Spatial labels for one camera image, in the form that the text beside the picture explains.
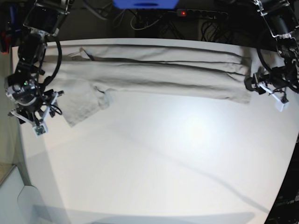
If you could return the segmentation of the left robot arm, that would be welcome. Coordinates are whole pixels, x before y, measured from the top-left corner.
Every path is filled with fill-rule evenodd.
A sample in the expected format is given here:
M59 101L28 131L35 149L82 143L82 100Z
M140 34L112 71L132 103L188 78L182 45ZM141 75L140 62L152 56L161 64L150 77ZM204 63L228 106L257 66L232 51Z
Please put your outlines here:
M268 93L285 106L289 102L286 89L299 92L299 21L288 0L254 0L253 3L267 29L260 34L256 48L262 67L247 77L244 84L247 90L260 95ZM266 32L276 40L277 53L285 63L282 67L271 68L263 58L261 43Z

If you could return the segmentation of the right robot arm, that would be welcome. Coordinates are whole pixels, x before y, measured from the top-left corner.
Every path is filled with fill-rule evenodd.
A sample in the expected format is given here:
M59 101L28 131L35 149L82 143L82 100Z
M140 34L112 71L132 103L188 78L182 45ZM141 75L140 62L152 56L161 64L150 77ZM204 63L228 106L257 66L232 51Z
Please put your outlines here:
M56 77L62 62L57 35L73 4L72 0L26 0L6 1L0 5L0 50L7 52L19 44L15 72L4 84L6 96L16 106L9 115L21 124L30 123L41 132L46 129L47 116L62 114L56 100L63 91L47 91L46 87ZM42 66L49 37L56 43L58 58L52 75L40 83L39 77L45 74Z

